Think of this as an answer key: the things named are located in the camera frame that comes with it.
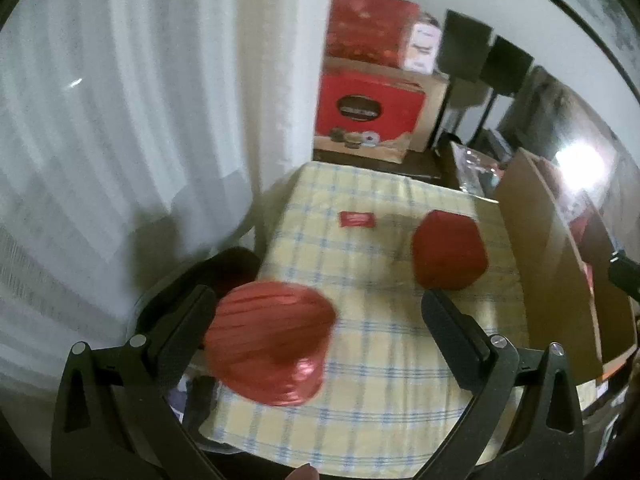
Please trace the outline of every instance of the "red cube-shaped box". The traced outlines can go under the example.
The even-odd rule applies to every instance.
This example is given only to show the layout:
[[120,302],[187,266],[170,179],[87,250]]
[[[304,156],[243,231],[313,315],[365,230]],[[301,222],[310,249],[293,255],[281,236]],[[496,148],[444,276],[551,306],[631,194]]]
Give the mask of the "red cube-shaped box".
[[415,281],[424,288],[460,290],[485,272],[488,262],[476,222],[468,216],[431,211],[412,240]]

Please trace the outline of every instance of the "red label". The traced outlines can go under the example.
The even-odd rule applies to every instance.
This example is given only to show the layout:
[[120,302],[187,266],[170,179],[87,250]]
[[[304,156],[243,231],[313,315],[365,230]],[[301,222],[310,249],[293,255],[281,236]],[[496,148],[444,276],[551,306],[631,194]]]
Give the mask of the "red label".
[[356,213],[340,211],[340,227],[375,227],[376,217],[373,213]]

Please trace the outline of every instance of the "metal screw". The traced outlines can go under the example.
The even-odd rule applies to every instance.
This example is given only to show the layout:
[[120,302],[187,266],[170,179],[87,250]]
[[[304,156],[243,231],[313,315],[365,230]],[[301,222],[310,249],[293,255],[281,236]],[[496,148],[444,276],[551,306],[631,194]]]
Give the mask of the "metal screw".
[[75,345],[71,347],[71,353],[74,355],[80,355],[84,352],[86,345],[82,341],[78,341]]
[[129,344],[133,346],[133,348],[140,348],[144,343],[146,343],[146,337],[142,334],[136,334],[129,339]]
[[496,348],[504,348],[505,346],[507,346],[507,340],[501,335],[496,334],[491,336],[491,344]]
[[564,348],[560,343],[551,343],[551,351],[556,355],[564,355]]

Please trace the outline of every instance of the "table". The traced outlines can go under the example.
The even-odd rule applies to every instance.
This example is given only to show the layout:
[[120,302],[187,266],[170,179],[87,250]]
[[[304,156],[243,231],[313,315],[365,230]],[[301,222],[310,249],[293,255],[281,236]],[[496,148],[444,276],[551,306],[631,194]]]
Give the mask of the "table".
[[[222,388],[200,433],[273,462],[310,462],[323,474],[414,475],[470,399],[422,321],[423,291],[413,279],[411,236],[435,208],[474,218],[488,255],[488,271],[451,299],[486,332],[526,346],[522,289],[497,203],[397,174],[311,162],[260,276],[312,286],[334,304],[324,384],[290,408]],[[373,212],[376,227],[340,228],[342,210]],[[494,442],[485,457],[496,449]]]
[[395,164],[386,160],[350,155],[348,153],[314,150],[314,160],[408,176],[421,182],[442,185],[442,173],[432,152],[409,150],[406,152],[402,164]]

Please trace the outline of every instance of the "red box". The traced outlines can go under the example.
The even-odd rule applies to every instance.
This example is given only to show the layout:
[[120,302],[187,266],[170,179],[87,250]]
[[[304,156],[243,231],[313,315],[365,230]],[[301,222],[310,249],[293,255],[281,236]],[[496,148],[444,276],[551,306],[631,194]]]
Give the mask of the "red box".
[[460,290],[488,266],[476,222],[457,213],[431,211],[415,230],[411,250],[415,281],[424,288]]
[[401,68],[419,15],[406,0],[332,0],[326,54]]
[[424,104],[409,81],[356,70],[322,74],[314,146],[402,162]]
[[340,211],[340,227],[375,227],[376,217],[373,213],[357,213],[355,211]]

